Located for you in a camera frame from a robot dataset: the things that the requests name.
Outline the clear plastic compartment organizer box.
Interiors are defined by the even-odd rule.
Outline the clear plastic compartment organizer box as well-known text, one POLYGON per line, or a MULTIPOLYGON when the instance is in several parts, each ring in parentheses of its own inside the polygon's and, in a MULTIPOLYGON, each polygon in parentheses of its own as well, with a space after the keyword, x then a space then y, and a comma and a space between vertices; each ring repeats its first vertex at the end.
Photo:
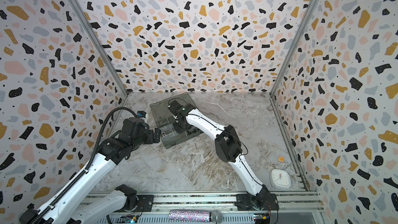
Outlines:
POLYGON ((196 127, 191 126, 187 129, 182 129, 176 124, 173 114, 168 109, 169 104, 174 100, 182 106, 189 103, 196 107, 188 93, 172 96, 149 105, 156 126, 161 130, 161 141, 165 149, 170 149, 203 133, 196 127))

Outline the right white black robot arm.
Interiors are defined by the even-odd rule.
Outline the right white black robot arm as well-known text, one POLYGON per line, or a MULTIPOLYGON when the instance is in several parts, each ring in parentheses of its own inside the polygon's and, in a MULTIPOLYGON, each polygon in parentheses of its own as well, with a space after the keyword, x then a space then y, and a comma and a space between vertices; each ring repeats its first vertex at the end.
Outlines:
POLYGON ((237 197, 236 206, 239 210, 279 210, 276 196, 270 193, 247 163, 242 150, 245 145, 238 138, 232 125, 218 124, 192 104, 181 105, 177 99, 169 101, 168 109, 175 118, 174 128, 177 132, 186 131, 190 127, 201 130, 214 141, 219 159, 228 163, 237 173, 247 192, 237 197))

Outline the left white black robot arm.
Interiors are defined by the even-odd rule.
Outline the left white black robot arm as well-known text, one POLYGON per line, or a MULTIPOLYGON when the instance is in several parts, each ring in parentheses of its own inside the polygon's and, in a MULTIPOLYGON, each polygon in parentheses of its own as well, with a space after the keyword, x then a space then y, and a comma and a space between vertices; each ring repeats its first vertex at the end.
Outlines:
POLYGON ((142 118, 128 118, 122 129, 104 140, 94 157, 54 197, 39 209, 28 209, 19 218, 22 224, 93 224, 115 212, 143 211, 137 191, 120 185, 99 201, 81 208, 81 202, 95 185, 141 145, 158 143, 159 128, 150 129, 142 118))

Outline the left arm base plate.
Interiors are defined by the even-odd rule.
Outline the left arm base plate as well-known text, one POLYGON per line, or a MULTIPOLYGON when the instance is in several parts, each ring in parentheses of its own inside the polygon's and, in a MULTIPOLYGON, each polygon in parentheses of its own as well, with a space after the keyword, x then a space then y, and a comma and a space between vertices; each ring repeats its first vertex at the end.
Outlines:
POLYGON ((154 195, 134 195, 128 197, 125 205, 115 212, 141 213, 151 212, 154 202, 154 195))

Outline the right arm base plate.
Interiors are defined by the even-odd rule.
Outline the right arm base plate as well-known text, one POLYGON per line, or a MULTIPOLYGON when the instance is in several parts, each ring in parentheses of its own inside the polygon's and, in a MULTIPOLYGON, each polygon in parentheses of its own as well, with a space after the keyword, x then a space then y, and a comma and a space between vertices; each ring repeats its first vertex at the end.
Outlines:
POLYGON ((262 202, 250 194, 238 194, 236 195, 236 202, 234 205, 239 211, 279 210, 279 204, 275 194, 270 194, 267 199, 262 202))

